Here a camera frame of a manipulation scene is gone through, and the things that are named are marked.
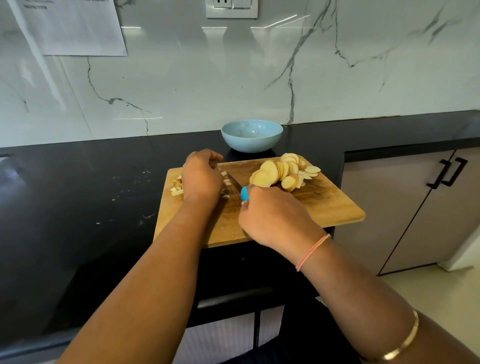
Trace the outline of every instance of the bowl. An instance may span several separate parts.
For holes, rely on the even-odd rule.
[[[283,127],[273,121],[241,120],[222,127],[223,139],[230,148],[243,153],[260,153],[272,148],[283,133]]]

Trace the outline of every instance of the bracelet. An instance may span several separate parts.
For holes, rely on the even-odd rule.
[[[389,352],[388,354],[383,355],[379,360],[370,362],[370,363],[379,363],[380,361],[390,361],[395,359],[403,350],[405,350],[410,344],[412,343],[413,339],[415,339],[415,336],[417,335],[418,329],[419,329],[419,314],[417,311],[413,310],[413,314],[415,315],[415,323],[413,324],[412,331],[410,334],[407,336],[405,341],[395,350],[392,352]]]
[[[302,258],[302,260],[301,260],[301,261],[297,264],[297,266],[295,267],[295,269],[297,270],[297,272],[300,271],[300,268],[301,268],[301,266],[303,265],[303,263],[305,263],[305,261],[308,259],[308,257],[312,255],[312,253],[315,251],[315,249],[318,248],[320,245],[322,245],[322,243],[323,243],[325,240],[327,240],[329,237],[330,237],[330,234],[326,234],[326,235],[322,236],[322,237],[320,238],[320,240],[317,241],[317,242],[315,243],[315,245],[310,248],[310,250],[308,251],[308,253],[305,254],[305,256]]]

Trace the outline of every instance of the pink thread bracelet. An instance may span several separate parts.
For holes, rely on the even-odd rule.
[[[322,243],[323,243],[325,240],[327,240],[329,237],[330,237],[330,234],[326,234],[326,235],[322,236],[322,237],[320,238],[320,240],[317,241],[317,242],[315,243],[315,245],[310,248],[310,250],[308,251],[308,253],[303,257],[303,259],[302,259],[302,260],[297,264],[297,266],[295,267],[295,269],[297,270],[297,272],[300,272],[301,266],[303,265],[303,263],[305,263],[305,261],[309,258],[309,256],[312,255],[312,253],[315,251],[315,249],[318,248],[320,245],[322,245]]]

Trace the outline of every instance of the cabinet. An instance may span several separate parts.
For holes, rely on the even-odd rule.
[[[480,148],[455,151],[444,181],[432,189],[381,273],[449,259],[480,224]]]
[[[453,151],[346,163],[342,190],[366,213],[337,226],[335,240],[378,274]]]
[[[442,170],[438,188],[427,186]],[[480,148],[346,163],[342,190],[367,217],[335,239],[372,272],[440,262],[480,224]]]

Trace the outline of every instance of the wooden cutting board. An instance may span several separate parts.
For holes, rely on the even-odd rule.
[[[258,170],[266,159],[252,159],[240,162],[220,163],[219,167],[230,173],[242,186],[248,185],[252,173]],[[181,175],[181,168],[168,170],[162,201],[158,211],[154,239],[172,219],[183,203],[183,196],[172,196],[170,188],[172,181]],[[365,213],[347,195],[345,195],[328,178],[319,173],[311,180],[305,180],[306,185],[293,192],[293,195],[307,208],[312,219],[320,226],[349,224],[365,219]],[[220,199],[210,220],[205,237],[207,247],[246,242],[251,238],[244,233],[238,224],[241,198],[235,187],[227,186],[229,200]]]

